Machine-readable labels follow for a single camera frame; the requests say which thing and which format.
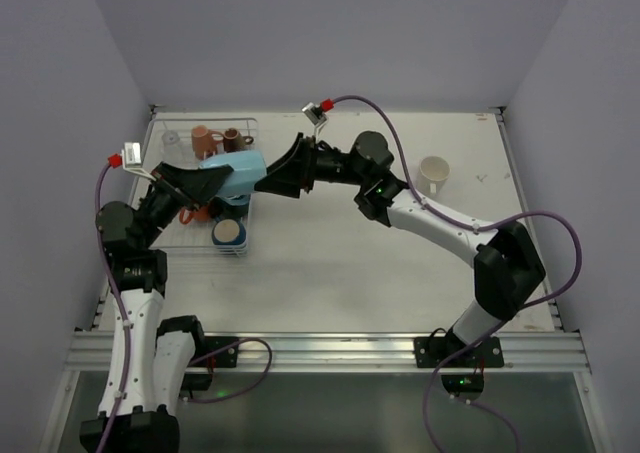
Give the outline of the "orange mug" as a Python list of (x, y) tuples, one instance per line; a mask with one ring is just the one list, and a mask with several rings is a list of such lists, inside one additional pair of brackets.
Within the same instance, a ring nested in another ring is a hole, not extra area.
[(190, 210), (183, 207), (178, 215), (178, 220), (182, 225), (187, 225), (192, 221), (208, 222), (210, 219), (211, 216), (207, 206), (200, 207), (196, 210)]

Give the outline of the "dark green mug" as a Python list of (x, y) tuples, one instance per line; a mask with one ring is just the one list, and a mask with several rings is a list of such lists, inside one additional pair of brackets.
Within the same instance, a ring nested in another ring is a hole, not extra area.
[(251, 196), (215, 197), (208, 206), (213, 219), (241, 219), (248, 214)]

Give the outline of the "light blue mug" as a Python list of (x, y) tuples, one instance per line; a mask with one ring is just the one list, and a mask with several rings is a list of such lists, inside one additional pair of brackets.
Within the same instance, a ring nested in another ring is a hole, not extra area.
[(200, 170), (230, 166), (233, 172), (227, 177), (217, 196), (228, 198), (249, 195), (255, 184), (266, 176), (266, 162), (259, 150), (243, 150), (211, 156), (198, 165)]

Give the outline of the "pink mug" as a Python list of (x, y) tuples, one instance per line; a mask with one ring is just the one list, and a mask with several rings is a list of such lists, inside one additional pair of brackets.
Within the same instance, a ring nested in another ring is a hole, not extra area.
[(191, 129), (192, 150), (198, 160), (205, 160), (218, 154), (223, 142), (224, 136), (219, 131), (211, 130), (204, 125)]

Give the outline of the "brown mug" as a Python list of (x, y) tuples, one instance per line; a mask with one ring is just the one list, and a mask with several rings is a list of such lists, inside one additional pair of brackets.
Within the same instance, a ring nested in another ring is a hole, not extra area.
[(225, 153), (234, 153), (247, 150), (255, 141), (251, 135), (243, 135), (235, 128), (229, 128), (223, 132), (223, 149)]

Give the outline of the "white mug gold rim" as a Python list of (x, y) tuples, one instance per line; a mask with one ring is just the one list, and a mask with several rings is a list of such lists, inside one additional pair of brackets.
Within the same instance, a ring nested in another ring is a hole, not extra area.
[(442, 157), (427, 156), (420, 161), (416, 189), (425, 196), (434, 197), (450, 175), (450, 165)]

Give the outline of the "dark blue mug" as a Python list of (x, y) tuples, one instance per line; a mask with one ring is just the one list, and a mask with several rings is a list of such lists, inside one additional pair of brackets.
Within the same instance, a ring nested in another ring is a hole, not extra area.
[(223, 219), (215, 223), (212, 243), (218, 247), (239, 247), (246, 242), (247, 232), (244, 224), (236, 219)]

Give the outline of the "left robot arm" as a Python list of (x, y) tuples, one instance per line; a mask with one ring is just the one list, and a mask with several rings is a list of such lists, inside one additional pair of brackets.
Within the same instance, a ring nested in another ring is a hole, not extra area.
[(188, 363), (204, 343), (194, 315), (164, 320), (168, 260), (153, 244), (181, 209), (213, 199), (232, 175), (224, 165), (159, 164), (138, 207), (94, 194), (95, 226), (115, 314), (107, 383), (95, 419), (80, 427), (88, 452), (175, 452)]

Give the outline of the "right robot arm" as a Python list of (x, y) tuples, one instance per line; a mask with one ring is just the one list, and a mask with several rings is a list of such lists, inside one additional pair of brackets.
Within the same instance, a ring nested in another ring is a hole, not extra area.
[(442, 342), (436, 358), (467, 354), (468, 346), (512, 320), (546, 277), (527, 228), (517, 220), (497, 226), (428, 205), (391, 171), (394, 156), (382, 134), (359, 134), (347, 153), (297, 135), (291, 148), (267, 167), (255, 189), (297, 198), (316, 182), (355, 185), (359, 211), (369, 220), (427, 239), (473, 270), (474, 298)]

